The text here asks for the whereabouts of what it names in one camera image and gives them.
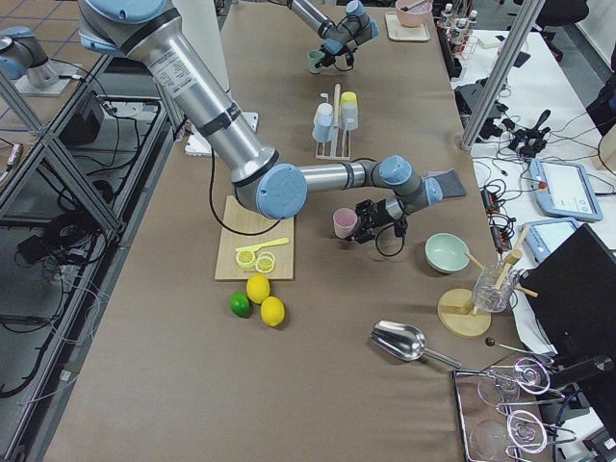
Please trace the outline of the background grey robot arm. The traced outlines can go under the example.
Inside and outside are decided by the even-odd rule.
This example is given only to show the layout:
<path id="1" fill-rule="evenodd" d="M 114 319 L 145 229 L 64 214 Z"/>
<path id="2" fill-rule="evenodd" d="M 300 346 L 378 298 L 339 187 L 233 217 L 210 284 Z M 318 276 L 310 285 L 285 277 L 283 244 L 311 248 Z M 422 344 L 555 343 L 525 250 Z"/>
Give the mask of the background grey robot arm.
<path id="1" fill-rule="evenodd" d="M 10 80 L 48 62 L 48 55 L 30 28 L 12 26 L 1 31 L 1 71 Z"/>

